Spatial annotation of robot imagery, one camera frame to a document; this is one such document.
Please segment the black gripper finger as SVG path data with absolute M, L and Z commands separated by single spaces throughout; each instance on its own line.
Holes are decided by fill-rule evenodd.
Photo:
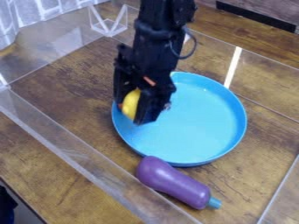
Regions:
M 143 81 L 138 86 L 140 97 L 136 105 L 134 123 L 144 125 L 156 121 L 164 110 L 164 105 L 171 102 L 172 93 L 176 91 L 174 82 L 158 83 L 154 86 Z
M 118 56 L 115 60 L 114 73 L 114 100 L 116 104 L 122 104 L 127 94 L 136 89 L 134 82 L 134 70 L 123 56 Z

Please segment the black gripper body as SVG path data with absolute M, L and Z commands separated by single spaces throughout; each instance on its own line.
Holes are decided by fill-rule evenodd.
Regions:
M 135 21 L 134 45 L 119 45 L 118 56 L 123 56 L 132 67 L 136 87 L 143 81 L 154 86 L 171 79 L 171 71 L 183 58 L 184 35 L 184 26 L 163 24 L 156 28 L 146 21 Z

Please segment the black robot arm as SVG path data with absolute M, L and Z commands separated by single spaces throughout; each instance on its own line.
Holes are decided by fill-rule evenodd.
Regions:
M 119 107 L 134 90 L 140 91 L 134 123 L 154 122 L 171 103 L 176 86 L 171 79 L 182 54 L 187 24 L 198 10 L 194 0 L 140 0 L 131 46 L 118 46 L 114 73 L 114 100 Z

